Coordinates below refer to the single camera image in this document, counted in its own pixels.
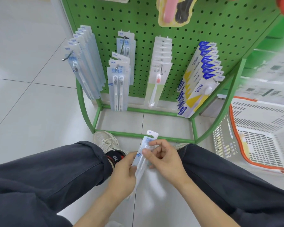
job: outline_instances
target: dark gray jeans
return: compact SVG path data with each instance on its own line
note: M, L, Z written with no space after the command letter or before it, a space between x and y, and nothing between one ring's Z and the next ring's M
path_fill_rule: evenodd
M239 225L284 227L284 191L197 145L178 151L191 179ZM82 141L0 165L0 227L69 227L59 211L112 168Z

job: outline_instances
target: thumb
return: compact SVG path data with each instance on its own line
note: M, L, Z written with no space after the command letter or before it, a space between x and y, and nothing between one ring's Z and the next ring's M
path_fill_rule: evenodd
M131 167L129 168L129 176L130 176L130 177L135 176L136 170L137 170L137 167L136 167L136 166L131 166Z
M160 160L148 149L143 149L142 154L144 157L150 161L156 168L160 164Z

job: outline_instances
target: green pegboard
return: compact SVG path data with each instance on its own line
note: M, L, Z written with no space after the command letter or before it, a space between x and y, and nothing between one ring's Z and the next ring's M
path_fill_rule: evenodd
M173 39L173 66L161 100L176 101L178 84L199 41L216 42L223 71L228 73L279 16L275 0L198 0L190 23L160 27L156 0L117 3L102 0L62 0L72 30L90 25L96 36L104 70L116 51L117 31L130 30L136 38L134 85L130 96L145 97L155 36ZM107 85L102 91L108 93Z

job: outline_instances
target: hand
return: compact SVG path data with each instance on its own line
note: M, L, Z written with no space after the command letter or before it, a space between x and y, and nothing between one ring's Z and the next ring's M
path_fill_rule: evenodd
M191 181L187 175L177 150L166 140L154 140L150 146L159 145L152 152L143 149L144 157L156 167L160 174L166 178L176 189L183 183Z
M115 165L106 192L122 202L134 190L136 185L136 166L131 166L137 152L130 152Z

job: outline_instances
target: green metal display rack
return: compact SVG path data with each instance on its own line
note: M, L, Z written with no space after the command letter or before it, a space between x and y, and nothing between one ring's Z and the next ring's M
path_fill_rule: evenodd
M173 66L164 86L161 100L176 101L178 84L195 52L199 41L216 42L219 58L226 73L225 80L216 88L196 113L189 118L192 123L194 140L159 137L168 141L199 143L211 134L225 115L231 99L238 87L246 57L265 38L279 22L281 16L275 0L198 0L193 9L190 23L180 27L160 27L156 0L130 0L117 3L101 0L62 0L72 30L90 25L96 36L102 65L105 72L111 52L116 51L117 31L135 33L136 61L134 85L130 86L129 96L145 97L149 65L155 36L169 36L173 39ZM200 137L197 135L195 118L216 97L217 93L231 81L224 105L210 128ZM91 123L83 99L82 87L77 81L80 108L86 124L92 133L97 131L96 124L103 108L110 105L97 100L98 110ZM102 93L108 93L108 86ZM128 111L177 116L176 113L128 108ZM142 138L143 134L108 131L113 135Z

